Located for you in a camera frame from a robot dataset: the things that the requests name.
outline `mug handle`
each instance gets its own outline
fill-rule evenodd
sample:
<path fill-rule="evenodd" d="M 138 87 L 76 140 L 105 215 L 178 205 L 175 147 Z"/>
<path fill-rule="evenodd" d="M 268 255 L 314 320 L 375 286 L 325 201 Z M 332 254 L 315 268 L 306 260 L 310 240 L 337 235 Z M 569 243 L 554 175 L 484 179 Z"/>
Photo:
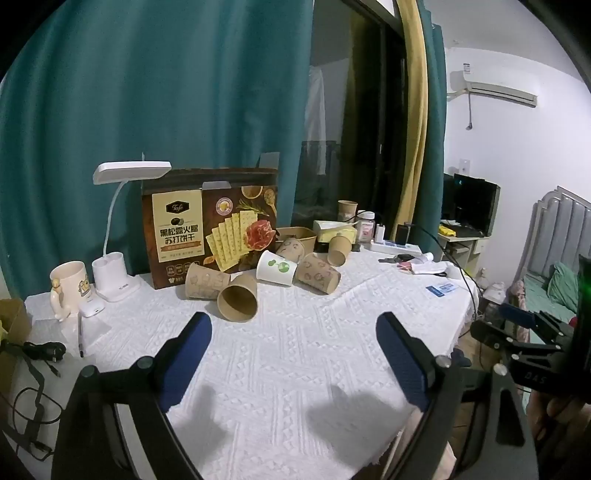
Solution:
<path fill-rule="evenodd" d="M 70 314 L 70 307 L 66 306 L 63 307 L 60 302 L 60 281 L 57 278 L 54 278 L 51 281 L 51 292 L 49 294 L 49 304 L 55 314 L 55 318 L 59 321 L 62 321 Z"/>

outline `wall outlet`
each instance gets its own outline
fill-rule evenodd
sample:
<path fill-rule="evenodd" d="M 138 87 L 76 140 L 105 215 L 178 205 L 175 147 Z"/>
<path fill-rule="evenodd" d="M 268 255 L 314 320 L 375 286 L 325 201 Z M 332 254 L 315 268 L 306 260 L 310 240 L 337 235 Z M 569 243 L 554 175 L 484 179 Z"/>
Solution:
<path fill-rule="evenodd" d="M 470 160 L 460 159 L 460 174 L 469 176 L 470 175 Z"/>

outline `wooden spoon picture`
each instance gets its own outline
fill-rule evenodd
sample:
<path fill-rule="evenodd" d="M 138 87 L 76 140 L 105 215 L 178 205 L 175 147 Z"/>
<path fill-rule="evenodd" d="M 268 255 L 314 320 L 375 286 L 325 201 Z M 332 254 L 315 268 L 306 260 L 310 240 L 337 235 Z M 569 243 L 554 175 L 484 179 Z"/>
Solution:
<path fill-rule="evenodd" d="M 275 192 L 273 190 L 265 190 L 265 202 L 269 207 L 271 207 L 275 217 L 277 217 L 277 210 L 275 210 Z"/>

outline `computer desk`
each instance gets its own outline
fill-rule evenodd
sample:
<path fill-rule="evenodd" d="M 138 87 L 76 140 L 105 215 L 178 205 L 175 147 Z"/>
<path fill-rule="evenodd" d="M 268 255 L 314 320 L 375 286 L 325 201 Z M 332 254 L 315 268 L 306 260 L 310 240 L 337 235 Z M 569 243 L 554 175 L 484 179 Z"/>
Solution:
<path fill-rule="evenodd" d="M 439 245 L 449 250 L 457 263 L 470 275 L 476 274 L 478 259 L 486 248 L 489 236 L 447 236 L 438 234 Z M 434 261 L 448 260 L 447 255 L 438 252 Z"/>

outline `television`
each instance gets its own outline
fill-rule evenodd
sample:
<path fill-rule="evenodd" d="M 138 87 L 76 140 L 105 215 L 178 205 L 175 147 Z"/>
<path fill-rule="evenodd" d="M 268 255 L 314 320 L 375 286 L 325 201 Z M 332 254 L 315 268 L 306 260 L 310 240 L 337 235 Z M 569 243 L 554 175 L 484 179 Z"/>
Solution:
<path fill-rule="evenodd" d="M 472 231 L 458 236 L 490 236 L 500 192 L 497 184 L 484 179 L 444 175 L 441 218 L 455 220 Z"/>

